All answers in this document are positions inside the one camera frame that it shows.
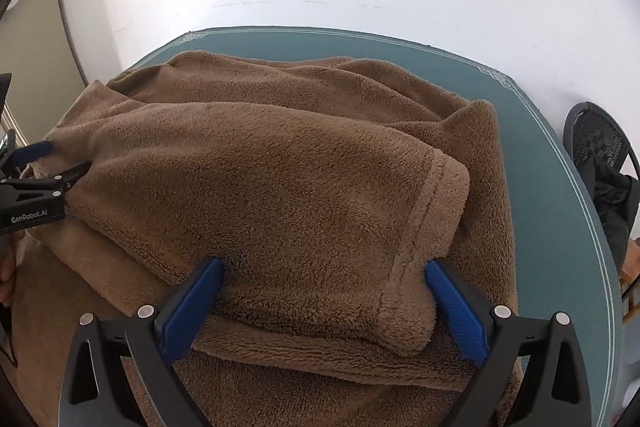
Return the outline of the person left hand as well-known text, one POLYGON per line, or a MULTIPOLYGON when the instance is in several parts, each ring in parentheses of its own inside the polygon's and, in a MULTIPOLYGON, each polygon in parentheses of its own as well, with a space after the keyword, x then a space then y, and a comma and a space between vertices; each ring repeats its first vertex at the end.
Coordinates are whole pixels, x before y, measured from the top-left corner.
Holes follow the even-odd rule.
POLYGON ((24 231, 17 231, 1 237, 0 303, 6 307, 12 303, 17 269, 16 256, 24 237, 24 231))

